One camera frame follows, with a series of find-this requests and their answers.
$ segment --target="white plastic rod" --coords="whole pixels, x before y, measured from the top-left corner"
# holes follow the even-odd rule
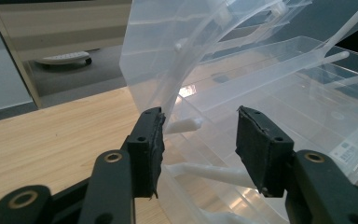
[[[349,86],[358,83],[358,76],[356,77],[348,77],[345,79],[342,79],[340,81],[330,82],[324,85],[327,89],[335,89],[338,87],[344,87]]]
[[[169,123],[164,133],[185,133],[198,130],[202,126],[203,119],[182,119],[173,123]]]
[[[251,219],[238,216],[235,213],[210,213],[202,209],[200,211],[208,219],[209,224],[255,224]]]
[[[182,174],[197,175],[207,179],[255,189],[255,184],[245,169],[200,165],[189,162],[166,165],[166,167],[173,176]]]
[[[329,51],[358,22],[358,11],[324,45]]]
[[[333,63],[333,62],[348,58],[349,56],[350,56],[350,53],[348,51],[342,51],[340,53],[328,56],[327,58],[324,58],[321,62],[314,63],[314,64],[308,66],[306,69],[317,67],[317,66],[320,66],[320,65],[326,64],[326,63]]]

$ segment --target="gray floor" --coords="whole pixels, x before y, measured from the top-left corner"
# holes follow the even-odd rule
[[[42,106],[49,107],[126,86],[118,66],[121,46],[88,51],[92,64],[52,65],[30,62]]]

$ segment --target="wood grain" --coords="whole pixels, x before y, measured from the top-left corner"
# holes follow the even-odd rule
[[[90,176],[119,149],[139,113],[127,88],[0,120],[0,198],[26,185],[51,193]],[[156,199],[136,200],[137,223],[169,223]]]

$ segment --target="wooden table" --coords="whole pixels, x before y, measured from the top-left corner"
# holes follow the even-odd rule
[[[0,199],[26,185],[52,194],[90,176],[119,149],[139,113],[127,88],[0,120]],[[169,223],[156,199],[136,199],[137,223]]]

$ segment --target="clear plastic box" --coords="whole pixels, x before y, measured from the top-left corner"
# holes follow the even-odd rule
[[[240,105],[269,116],[295,150],[325,153],[358,180],[358,54],[323,63],[345,49],[305,36],[271,40],[310,4],[133,2],[120,67],[139,110],[162,106],[168,125],[203,120],[193,132],[165,134],[158,195],[172,223],[287,223],[284,198],[170,170],[180,162],[244,169],[235,153]]]

